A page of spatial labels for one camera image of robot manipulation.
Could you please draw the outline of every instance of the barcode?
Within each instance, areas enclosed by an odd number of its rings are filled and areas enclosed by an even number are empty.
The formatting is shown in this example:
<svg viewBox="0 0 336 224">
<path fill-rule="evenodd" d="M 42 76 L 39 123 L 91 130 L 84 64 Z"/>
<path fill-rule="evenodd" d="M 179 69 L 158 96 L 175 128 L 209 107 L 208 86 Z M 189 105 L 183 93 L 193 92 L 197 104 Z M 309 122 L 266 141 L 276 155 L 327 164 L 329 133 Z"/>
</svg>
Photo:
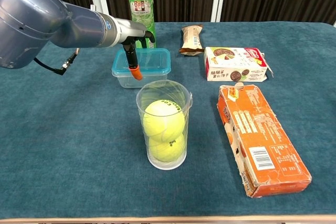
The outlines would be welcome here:
<svg viewBox="0 0 336 224">
<path fill-rule="evenodd" d="M 197 36 L 194 36 L 194 45 L 198 46 L 198 38 L 197 38 Z"/>
<path fill-rule="evenodd" d="M 275 169 L 265 147 L 251 147 L 249 150 L 258 170 Z"/>
</svg>

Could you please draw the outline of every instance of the table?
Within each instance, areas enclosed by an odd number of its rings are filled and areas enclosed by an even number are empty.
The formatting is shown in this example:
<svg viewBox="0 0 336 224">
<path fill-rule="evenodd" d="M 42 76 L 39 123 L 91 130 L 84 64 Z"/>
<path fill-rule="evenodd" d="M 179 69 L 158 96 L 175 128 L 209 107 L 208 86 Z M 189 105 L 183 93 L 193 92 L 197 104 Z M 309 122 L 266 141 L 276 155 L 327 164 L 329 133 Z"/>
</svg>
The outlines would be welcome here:
<svg viewBox="0 0 336 224">
<path fill-rule="evenodd" d="M 135 103 L 111 75 L 121 48 L 82 49 L 64 76 L 34 62 L 0 69 L 0 222 L 336 221 L 336 29 L 322 23 L 204 23 L 203 46 L 257 47 L 275 74 L 257 83 L 312 183 L 298 194 L 245 195 L 207 82 L 203 54 L 185 57 L 181 27 L 157 23 L 168 78 L 193 94 L 187 158 L 171 171 L 148 161 Z M 73 49 L 40 52 L 60 67 Z"/>
</svg>

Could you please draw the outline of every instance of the yellow tennis ball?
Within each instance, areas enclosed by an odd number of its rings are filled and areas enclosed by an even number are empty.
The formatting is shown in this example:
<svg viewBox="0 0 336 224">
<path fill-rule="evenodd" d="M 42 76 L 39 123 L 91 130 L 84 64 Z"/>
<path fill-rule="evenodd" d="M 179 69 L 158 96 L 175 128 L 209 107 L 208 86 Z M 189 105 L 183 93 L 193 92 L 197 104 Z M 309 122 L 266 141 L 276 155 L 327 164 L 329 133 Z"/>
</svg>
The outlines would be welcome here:
<svg viewBox="0 0 336 224">
<path fill-rule="evenodd" d="M 177 160 L 186 148 L 183 134 L 170 142 L 158 142 L 149 138 L 149 151 L 159 161 L 172 162 Z"/>
<path fill-rule="evenodd" d="M 143 116 L 145 134 L 161 142 L 175 140 L 184 130 L 184 115 L 181 107 L 170 100 L 152 102 Z"/>
</svg>

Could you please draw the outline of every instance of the clear plastic cup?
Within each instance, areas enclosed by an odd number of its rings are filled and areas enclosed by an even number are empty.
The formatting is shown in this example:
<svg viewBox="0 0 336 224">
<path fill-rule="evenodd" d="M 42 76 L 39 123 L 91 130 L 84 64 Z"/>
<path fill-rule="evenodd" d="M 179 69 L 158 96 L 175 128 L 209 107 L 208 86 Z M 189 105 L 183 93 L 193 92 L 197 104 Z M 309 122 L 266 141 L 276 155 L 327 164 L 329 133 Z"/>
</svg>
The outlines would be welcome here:
<svg viewBox="0 0 336 224">
<path fill-rule="evenodd" d="M 148 83 L 136 95 L 147 157 L 156 168 L 171 170 L 184 162 L 192 102 L 192 94 L 171 80 Z"/>
</svg>

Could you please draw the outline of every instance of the orange cardboard box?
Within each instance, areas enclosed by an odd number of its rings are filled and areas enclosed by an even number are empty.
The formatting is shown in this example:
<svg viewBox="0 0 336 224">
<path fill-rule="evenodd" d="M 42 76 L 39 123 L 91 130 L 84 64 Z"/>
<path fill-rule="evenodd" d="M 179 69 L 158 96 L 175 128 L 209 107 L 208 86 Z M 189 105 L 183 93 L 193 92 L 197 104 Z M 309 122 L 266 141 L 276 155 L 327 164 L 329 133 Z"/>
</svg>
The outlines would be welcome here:
<svg viewBox="0 0 336 224">
<path fill-rule="evenodd" d="M 311 175 L 255 85 L 221 86 L 217 108 L 252 198 L 303 191 Z"/>
</svg>

